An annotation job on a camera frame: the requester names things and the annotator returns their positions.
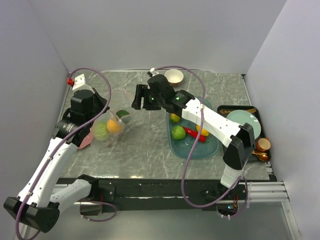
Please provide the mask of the clear zip top bag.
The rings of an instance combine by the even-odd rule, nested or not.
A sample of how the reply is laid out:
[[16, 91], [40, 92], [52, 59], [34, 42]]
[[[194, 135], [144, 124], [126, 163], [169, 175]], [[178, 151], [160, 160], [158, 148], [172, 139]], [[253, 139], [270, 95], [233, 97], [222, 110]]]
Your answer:
[[131, 120], [132, 115], [127, 110], [108, 110], [94, 121], [91, 128], [93, 138], [110, 147], [115, 144]]

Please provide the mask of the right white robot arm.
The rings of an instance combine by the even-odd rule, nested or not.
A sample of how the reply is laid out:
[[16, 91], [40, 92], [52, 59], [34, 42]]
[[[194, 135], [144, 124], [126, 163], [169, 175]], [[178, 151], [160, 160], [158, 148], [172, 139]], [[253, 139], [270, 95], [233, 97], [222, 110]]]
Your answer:
[[168, 113], [204, 127], [226, 148], [223, 161], [225, 168], [220, 180], [219, 195], [232, 198], [236, 192], [235, 182], [239, 180], [246, 161], [255, 149], [254, 129], [249, 123], [239, 124], [223, 117], [185, 90], [174, 90], [167, 78], [151, 69], [146, 84], [137, 84], [132, 108], [156, 111], [165, 109]]

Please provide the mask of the dark green avocado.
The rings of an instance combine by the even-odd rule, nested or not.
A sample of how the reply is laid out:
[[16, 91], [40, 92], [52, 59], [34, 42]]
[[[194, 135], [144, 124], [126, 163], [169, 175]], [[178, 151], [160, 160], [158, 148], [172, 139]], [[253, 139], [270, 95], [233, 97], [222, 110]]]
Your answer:
[[124, 124], [128, 124], [132, 119], [131, 114], [124, 109], [118, 110], [116, 115]]

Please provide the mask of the pale green cabbage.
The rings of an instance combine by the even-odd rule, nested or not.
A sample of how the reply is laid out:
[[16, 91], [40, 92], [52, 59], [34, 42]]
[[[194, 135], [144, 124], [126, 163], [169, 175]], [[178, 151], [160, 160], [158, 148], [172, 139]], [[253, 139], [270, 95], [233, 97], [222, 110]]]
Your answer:
[[93, 137], [98, 141], [106, 141], [110, 138], [110, 133], [107, 129], [107, 123], [104, 121], [96, 122], [92, 127]]

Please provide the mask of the orange fruit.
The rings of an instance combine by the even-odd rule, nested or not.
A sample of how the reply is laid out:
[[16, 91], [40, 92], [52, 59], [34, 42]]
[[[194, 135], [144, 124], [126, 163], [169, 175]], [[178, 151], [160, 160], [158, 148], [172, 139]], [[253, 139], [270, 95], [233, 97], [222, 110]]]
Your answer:
[[124, 126], [116, 120], [109, 119], [106, 123], [106, 129], [111, 134], [119, 134], [123, 131]]

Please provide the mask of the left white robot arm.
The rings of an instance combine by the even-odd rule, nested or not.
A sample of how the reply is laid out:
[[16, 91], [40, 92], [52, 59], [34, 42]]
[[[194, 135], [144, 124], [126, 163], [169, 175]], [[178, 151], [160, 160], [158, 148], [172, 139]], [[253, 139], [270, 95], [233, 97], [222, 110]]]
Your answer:
[[90, 134], [93, 122], [109, 107], [108, 101], [86, 83], [84, 74], [69, 79], [73, 96], [62, 119], [56, 124], [48, 149], [26, 186], [16, 197], [8, 197], [4, 209], [16, 220], [40, 232], [49, 232], [60, 214], [75, 202], [93, 201], [100, 196], [99, 181], [79, 176], [68, 187], [53, 193], [67, 162]]

